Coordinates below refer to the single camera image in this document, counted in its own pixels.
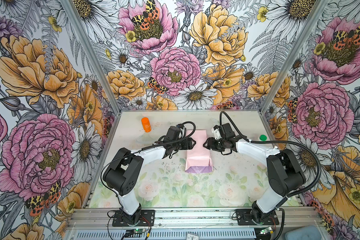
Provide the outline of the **purple wrapping paper sheet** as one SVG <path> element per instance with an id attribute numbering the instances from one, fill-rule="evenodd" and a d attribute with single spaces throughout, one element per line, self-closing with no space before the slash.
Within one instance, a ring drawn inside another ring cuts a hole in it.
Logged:
<path id="1" fill-rule="evenodd" d="M 191 150 L 187 150 L 185 172 L 189 174 L 204 174 L 213 171 L 213 161 L 210 150 L 203 144 L 208 139 L 206 130 L 196 130 L 191 138 L 196 142 Z"/>

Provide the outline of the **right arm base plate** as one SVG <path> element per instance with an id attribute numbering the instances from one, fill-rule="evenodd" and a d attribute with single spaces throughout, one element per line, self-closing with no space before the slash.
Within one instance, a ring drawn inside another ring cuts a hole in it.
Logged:
<path id="1" fill-rule="evenodd" d="M 277 226 L 280 224 L 275 211 L 264 214 L 253 209 L 236 209 L 233 219 L 239 226 Z"/>

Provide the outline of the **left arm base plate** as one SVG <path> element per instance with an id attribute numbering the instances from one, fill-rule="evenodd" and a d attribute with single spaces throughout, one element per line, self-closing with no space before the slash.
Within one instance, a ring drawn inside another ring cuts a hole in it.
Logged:
<path id="1" fill-rule="evenodd" d="M 133 215 L 128 215 L 122 210 L 115 212 L 113 227 L 152 227 L 155 222 L 155 210 L 138 210 Z"/>

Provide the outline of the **orange tube bottle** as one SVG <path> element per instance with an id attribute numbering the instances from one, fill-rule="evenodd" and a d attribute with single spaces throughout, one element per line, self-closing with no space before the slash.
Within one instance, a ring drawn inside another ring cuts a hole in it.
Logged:
<path id="1" fill-rule="evenodd" d="M 149 133 L 152 130 L 150 120 L 147 117 L 142 118 L 141 123 L 146 133 Z"/>

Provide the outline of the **aluminium front rail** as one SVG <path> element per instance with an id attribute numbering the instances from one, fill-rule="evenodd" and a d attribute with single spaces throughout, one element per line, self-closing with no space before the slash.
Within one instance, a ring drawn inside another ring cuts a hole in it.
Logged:
<path id="1" fill-rule="evenodd" d="M 285 229 L 305 226 L 323 227 L 318 213 L 312 207 L 283 207 Z M 154 229 L 209 229 L 235 228 L 236 208 L 159 208 L 155 209 Z M 68 230 L 105 230 L 112 227 L 113 209 L 79 209 L 68 223 Z"/>

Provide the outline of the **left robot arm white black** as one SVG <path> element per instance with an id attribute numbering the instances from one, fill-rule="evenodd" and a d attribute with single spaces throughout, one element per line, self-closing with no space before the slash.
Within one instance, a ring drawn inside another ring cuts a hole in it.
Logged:
<path id="1" fill-rule="evenodd" d="M 178 151 L 192 150 L 196 141 L 183 138 L 142 148 L 118 150 L 113 160 L 102 171 L 102 183 L 113 191 L 121 205 L 115 212 L 114 227 L 137 226 L 143 218 L 142 206 L 137 200 L 134 187 L 144 165 L 172 156 Z"/>

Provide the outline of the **white bottle green cap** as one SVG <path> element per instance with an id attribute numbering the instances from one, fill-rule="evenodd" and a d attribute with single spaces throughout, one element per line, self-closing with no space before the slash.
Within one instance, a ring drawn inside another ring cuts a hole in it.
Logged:
<path id="1" fill-rule="evenodd" d="M 259 139 L 260 141 L 265 142 L 268 140 L 268 137 L 266 135 L 260 135 Z"/>

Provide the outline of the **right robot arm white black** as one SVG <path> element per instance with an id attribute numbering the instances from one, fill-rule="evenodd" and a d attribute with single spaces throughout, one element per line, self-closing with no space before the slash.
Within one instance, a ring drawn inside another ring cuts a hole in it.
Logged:
<path id="1" fill-rule="evenodd" d="M 241 137 L 230 139 L 208 138 L 203 147 L 223 153 L 229 150 L 249 156 L 267 167 L 269 188 L 263 196 L 254 201 L 251 215 L 252 221 L 263 224 L 275 210 L 281 207 L 290 197 L 290 193 L 298 190 L 306 182 L 303 170 L 289 149 L 279 150 L 277 147 L 266 147 L 268 142 L 243 140 Z"/>

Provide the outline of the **blue-grey cloth pad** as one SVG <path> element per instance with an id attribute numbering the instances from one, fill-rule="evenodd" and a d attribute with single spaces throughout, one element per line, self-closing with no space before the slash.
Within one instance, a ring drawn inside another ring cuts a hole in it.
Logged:
<path id="1" fill-rule="evenodd" d="M 306 226 L 285 234 L 285 240 L 327 240 L 328 237 L 316 226 Z"/>

